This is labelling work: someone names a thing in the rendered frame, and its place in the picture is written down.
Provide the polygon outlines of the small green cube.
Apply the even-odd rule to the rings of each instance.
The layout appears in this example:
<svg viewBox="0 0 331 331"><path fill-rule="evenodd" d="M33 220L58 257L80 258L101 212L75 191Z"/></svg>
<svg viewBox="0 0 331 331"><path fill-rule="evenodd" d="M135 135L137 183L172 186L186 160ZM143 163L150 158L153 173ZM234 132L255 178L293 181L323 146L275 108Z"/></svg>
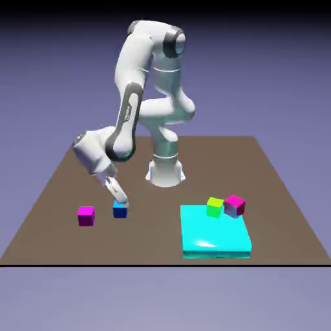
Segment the small green cube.
<svg viewBox="0 0 331 331"><path fill-rule="evenodd" d="M223 203L223 199L209 197L206 205L206 215L213 218L219 218L222 211Z"/></svg>

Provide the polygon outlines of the small blue cube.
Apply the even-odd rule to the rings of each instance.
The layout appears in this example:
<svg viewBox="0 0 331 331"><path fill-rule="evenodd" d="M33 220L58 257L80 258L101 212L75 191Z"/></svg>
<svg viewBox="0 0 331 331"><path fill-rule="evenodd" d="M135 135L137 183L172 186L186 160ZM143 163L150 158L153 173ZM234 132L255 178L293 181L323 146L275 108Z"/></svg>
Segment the small blue cube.
<svg viewBox="0 0 331 331"><path fill-rule="evenodd" d="M126 218L128 214L129 203L119 203L117 200L113 202L112 211L114 218Z"/></svg>

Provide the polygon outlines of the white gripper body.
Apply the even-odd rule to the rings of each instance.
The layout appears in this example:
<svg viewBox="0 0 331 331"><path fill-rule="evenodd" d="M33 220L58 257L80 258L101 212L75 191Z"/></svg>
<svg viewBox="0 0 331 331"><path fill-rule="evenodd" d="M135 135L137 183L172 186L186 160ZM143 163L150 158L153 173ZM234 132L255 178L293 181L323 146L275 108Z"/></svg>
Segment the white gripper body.
<svg viewBox="0 0 331 331"><path fill-rule="evenodd" d="M111 192L115 200L120 204L128 204L129 200L123 189L119 185L117 179L107 176L105 178L105 187Z"/></svg>

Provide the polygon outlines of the small pink cube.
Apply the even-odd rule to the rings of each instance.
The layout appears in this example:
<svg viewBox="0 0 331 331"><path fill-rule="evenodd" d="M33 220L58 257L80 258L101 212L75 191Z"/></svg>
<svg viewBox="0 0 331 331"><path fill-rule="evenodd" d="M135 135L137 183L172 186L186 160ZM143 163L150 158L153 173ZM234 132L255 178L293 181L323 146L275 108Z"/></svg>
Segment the small pink cube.
<svg viewBox="0 0 331 331"><path fill-rule="evenodd" d="M236 195L231 195L224 200L224 212L232 218L241 216L246 207L246 201Z"/></svg>

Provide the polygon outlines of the large cyan box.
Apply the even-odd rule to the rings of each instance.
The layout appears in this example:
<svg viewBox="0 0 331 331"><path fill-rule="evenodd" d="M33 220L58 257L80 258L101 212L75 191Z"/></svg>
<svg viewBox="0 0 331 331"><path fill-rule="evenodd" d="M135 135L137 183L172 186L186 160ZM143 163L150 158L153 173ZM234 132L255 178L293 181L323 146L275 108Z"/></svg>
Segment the large cyan box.
<svg viewBox="0 0 331 331"><path fill-rule="evenodd" d="M206 205L181 205L182 252L185 259L248 259L251 239L242 216L207 215Z"/></svg>

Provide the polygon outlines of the small magenta cube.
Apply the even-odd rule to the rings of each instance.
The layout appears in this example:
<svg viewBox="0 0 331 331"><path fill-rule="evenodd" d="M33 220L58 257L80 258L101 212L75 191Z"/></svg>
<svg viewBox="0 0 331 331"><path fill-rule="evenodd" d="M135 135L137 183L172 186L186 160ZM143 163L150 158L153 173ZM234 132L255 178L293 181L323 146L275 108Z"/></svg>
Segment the small magenta cube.
<svg viewBox="0 0 331 331"><path fill-rule="evenodd" d="M78 208L79 226L93 226L95 220L94 206L80 206Z"/></svg>

